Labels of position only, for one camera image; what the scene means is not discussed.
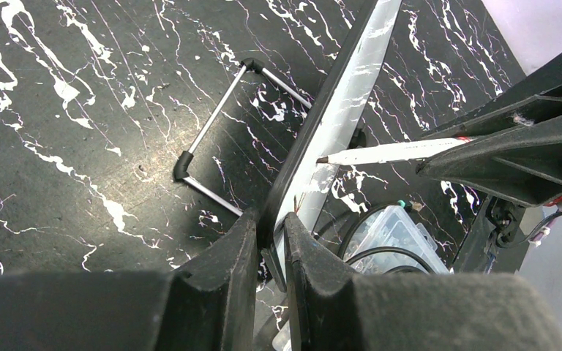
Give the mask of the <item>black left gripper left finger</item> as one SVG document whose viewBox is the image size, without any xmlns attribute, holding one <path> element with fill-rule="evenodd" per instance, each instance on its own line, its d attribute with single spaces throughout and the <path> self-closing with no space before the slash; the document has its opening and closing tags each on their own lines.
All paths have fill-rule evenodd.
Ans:
<svg viewBox="0 0 562 351">
<path fill-rule="evenodd" d="M 257 217 L 170 273 L 0 277 L 0 350 L 251 350 Z"/>
</svg>

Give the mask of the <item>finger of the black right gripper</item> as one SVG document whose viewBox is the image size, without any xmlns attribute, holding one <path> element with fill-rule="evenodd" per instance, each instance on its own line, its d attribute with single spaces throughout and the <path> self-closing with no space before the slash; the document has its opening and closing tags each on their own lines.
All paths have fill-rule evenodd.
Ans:
<svg viewBox="0 0 562 351">
<path fill-rule="evenodd" d="M 489 135 L 514 126 L 515 114 L 534 123 L 562 114 L 562 53 L 485 105 L 425 132 L 421 138 Z"/>
<path fill-rule="evenodd" d="M 562 196 L 562 115 L 480 137 L 419 163 L 416 174 L 525 207 Z"/>
</svg>

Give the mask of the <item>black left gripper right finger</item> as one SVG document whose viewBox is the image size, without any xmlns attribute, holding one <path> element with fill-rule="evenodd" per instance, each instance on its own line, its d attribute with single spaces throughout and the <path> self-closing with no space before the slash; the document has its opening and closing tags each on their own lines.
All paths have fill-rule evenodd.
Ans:
<svg viewBox="0 0 562 351">
<path fill-rule="evenodd" d="M 540 294 L 508 273 L 364 275 L 284 224 L 293 350 L 562 350 Z"/>
</svg>

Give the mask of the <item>red whiteboard marker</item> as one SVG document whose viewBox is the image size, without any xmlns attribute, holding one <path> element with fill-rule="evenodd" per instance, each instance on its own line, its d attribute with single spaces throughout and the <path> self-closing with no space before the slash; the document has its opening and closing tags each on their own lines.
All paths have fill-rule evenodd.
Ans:
<svg viewBox="0 0 562 351">
<path fill-rule="evenodd" d="M 317 159 L 317 164 L 365 165 L 427 159 L 474 141 L 474 137 L 449 137 L 405 143 L 390 143 L 340 151 Z"/>
</svg>

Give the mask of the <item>small white whiteboard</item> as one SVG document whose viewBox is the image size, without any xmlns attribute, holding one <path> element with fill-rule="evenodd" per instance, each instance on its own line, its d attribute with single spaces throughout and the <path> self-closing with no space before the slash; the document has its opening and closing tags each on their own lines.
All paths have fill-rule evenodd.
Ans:
<svg viewBox="0 0 562 351">
<path fill-rule="evenodd" d="M 347 149 L 383 65 L 400 1 L 365 1 L 337 54 L 261 211 L 258 243 L 278 294 L 286 296 L 282 221 L 289 213 L 311 232 L 338 166 L 322 156 Z"/>
</svg>

